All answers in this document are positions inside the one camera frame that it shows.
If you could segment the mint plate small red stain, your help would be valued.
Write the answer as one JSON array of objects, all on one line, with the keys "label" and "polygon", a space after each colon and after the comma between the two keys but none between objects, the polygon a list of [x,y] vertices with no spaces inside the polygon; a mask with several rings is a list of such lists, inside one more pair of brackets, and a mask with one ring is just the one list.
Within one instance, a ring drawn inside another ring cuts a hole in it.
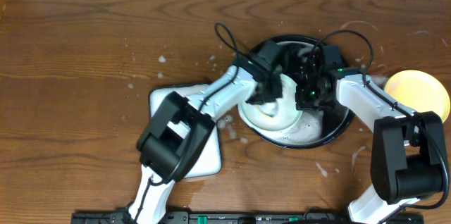
[{"label": "mint plate small red stain", "polygon": [[255,130],[280,132],[292,127],[302,112],[296,109],[297,83],[287,75],[280,75],[282,97],[262,105],[242,102],[237,105],[241,119]]}]

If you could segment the yellow plate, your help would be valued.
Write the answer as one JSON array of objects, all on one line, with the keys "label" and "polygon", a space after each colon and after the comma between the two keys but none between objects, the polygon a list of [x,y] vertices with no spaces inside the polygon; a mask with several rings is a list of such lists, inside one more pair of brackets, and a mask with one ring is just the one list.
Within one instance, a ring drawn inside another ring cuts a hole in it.
[{"label": "yellow plate", "polygon": [[450,96],[443,84],[420,70],[403,70],[388,79],[384,91],[418,112],[433,111],[444,123],[450,114]]}]

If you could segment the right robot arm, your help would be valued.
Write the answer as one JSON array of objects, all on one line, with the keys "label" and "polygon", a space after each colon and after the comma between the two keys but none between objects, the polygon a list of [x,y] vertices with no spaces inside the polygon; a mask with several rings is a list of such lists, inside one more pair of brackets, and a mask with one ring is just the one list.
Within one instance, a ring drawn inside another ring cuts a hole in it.
[{"label": "right robot arm", "polygon": [[371,185],[347,207],[353,223],[387,223],[406,208],[441,207],[450,193],[443,123],[389,96],[366,72],[337,62],[301,67],[300,109],[349,109],[373,133]]}]

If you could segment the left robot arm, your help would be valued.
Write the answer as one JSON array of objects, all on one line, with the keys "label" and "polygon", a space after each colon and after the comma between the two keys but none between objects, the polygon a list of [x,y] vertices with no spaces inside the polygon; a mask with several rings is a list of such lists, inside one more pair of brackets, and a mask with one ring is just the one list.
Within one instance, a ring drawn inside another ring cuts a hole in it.
[{"label": "left robot arm", "polygon": [[137,141],[142,179],[128,209],[129,223],[158,223],[163,218],[174,184],[198,162],[221,116],[252,98],[263,104],[281,95],[279,73],[247,65],[229,67],[195,94],[184,97],[173,91],[165,96]]}]

